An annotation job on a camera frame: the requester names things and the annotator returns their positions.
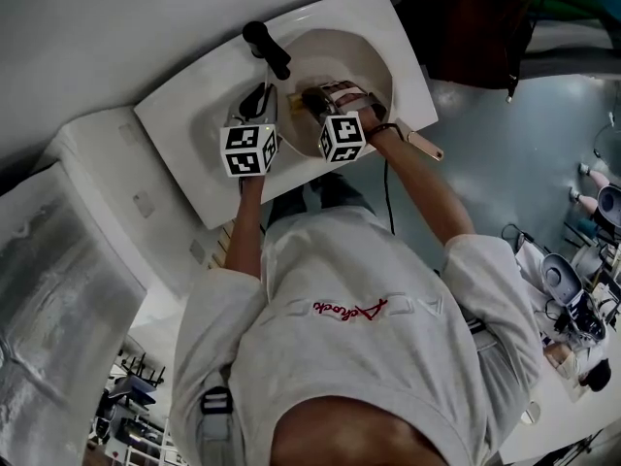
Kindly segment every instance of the dark bag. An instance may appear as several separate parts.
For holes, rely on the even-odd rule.
[[[396,10],[429,76],[506,88],[510,102],[533,27],[533,0],[401,0]]]

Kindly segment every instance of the wall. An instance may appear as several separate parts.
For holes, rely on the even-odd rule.
[[[63,123],[136,102],[245,22],[311,1],[0,0],[0,180]]]

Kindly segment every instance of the faucet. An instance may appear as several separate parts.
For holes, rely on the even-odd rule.
[[[284,51],[270,36],[268,27],[257,20],[249,22],[242,30],[242,36],[250,45],[252,55],[264,58],[276,77],[284,81],[291,75],[287,64],[291,55]]]

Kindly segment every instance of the white t-shirt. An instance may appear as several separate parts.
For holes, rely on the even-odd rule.
[[[171,423],[184,458],[268,466],[280,417],[338,395],[410,423],[448,464],[486,461],[528,405],[539,332],[507,243],[461,236],[446,254],[441,280],[373,214],[344,207],[270,228],[262,282],[209,271],[177,346]],[[233,412],[204,415],[217,386]]]

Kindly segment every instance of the tiled floor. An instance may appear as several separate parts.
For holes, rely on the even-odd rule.
[[[593,139],[607,122],[615,83],[583,76],[529,80],[510,104],[505,91],[443,82],[430,87],[440,120],[421,133],[444,150],[444,160],[426,162],[460,195],[477,232],[500,235],[514,222],[557,250],[577,162],[596,161]],[[340,170],[387,223],[382,171],[375,153]],[[440,267],[440,244],[396,176],[389,178],[396,234]]]

